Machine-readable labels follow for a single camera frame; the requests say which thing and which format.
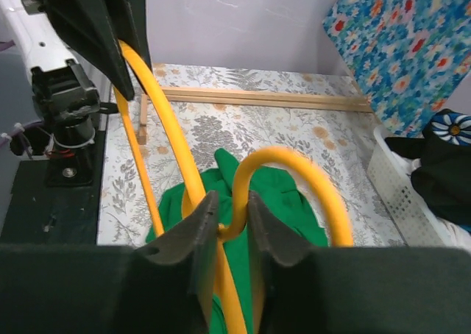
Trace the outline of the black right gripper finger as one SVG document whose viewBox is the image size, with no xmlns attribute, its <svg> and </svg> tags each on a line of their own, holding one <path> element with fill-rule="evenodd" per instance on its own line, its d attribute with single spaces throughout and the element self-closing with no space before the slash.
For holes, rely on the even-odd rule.
<svg viewBox="0 0 471 334">
<path fill-rule="evenodd" d="M 60 38 L 96 66 L 128 101 L 135 95 L 120 40 L 133 40 L 134 0 L 41 0 Z"/>
<path fill-rule="evenodd" d="M 249 195 L 256 333 L 468 333 L 470 254 L 449 247 L 318 247 Z"/>
<path fill-rule="evenodd" d="M 129 30 L 126 30 L 125 42 L 130 45 L 144 60 L 149 69 L 152 68 L 151 56 L 146 28 L 146 0 L 126 0 L 126 11 Z"/>
<path fill-rule="evenodd" d="M 3 333 L 207 333 L 219 196 L 152 242 L 1 246 Z"/>
</svg>

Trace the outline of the yellow hanger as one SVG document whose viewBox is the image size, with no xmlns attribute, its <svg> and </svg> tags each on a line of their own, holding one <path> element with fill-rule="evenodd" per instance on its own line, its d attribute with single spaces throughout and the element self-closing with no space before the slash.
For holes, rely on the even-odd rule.
<svg viewBox="0 0 471 334">
<path fill-rule="evenodd" d="M 137 52 L 124 41 L 119 46 L 124 59 L 130 64 L 141 86 L 147 92 L 172 147 L 186 187 L 182 202 L 183 216 L 187 217 L 206 195 L 202 179 L 180 124 L 166 95 L 154 78 L 152 70 Z M 240 300 L 224 252 L 223 244 L 239 236 L 247 222 L 249 182 L 255 171 L 265 163 L 288 166 L 302 176 L 317 195 L 325 212 L 331 242 L 334 246 L 353 246 L 352 228 L 344 203 L 327 175 L 308 158 L 298 152 L 279 146 L 259 149 L 242 160 L 235 173 L 233 217 L 228 226 L 219 225 L 216 243 L 216 279 L 214 291 L 222 304 L 229 333 L 246 333 Z"/>
</svg>

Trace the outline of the black t-shirt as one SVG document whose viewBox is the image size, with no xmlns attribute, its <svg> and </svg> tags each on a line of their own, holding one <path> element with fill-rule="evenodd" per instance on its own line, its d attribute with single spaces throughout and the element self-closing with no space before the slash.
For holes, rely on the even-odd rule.
<svg viewBox="0 0 471 334">
<path fill-rule="evenodd" d="M 403 158 L 419 160 L 411 184 L 430 211 L 470 231 L 470 116 L 439 111 L 421 138 L 387 137 L 389 149 Z"/>
</svg>

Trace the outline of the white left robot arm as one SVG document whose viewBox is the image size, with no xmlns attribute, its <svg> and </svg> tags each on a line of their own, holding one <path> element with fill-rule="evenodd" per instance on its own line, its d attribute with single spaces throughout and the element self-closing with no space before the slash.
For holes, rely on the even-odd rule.
<svg viewBox="0 0 471 334">
<path fill-rule="evenodd" d="M 24 61 L 35 109 L 52 133 L 53 166 L 91 171 L 101 97 L 82 63 L 132 100 L 121 45 L 149 58 L 146 0 L 1 0 L 1 16 Z"/>
</svg>

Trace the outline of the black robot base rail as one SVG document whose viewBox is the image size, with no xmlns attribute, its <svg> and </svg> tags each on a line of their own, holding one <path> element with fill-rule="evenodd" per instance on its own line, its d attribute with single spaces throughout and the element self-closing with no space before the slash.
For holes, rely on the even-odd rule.
<svg viewBox="0 0 471 334">
<path fill-rule="evenodd" d="M 20 161 L 1 226 L 3 244 L 95 244 L 105 160 L 107 118 L 117 106 L 104 103 L 92 115 L 93 143 L 54 146 L 52 131 L 36 121 L 3 138 Z"/>
</svg>

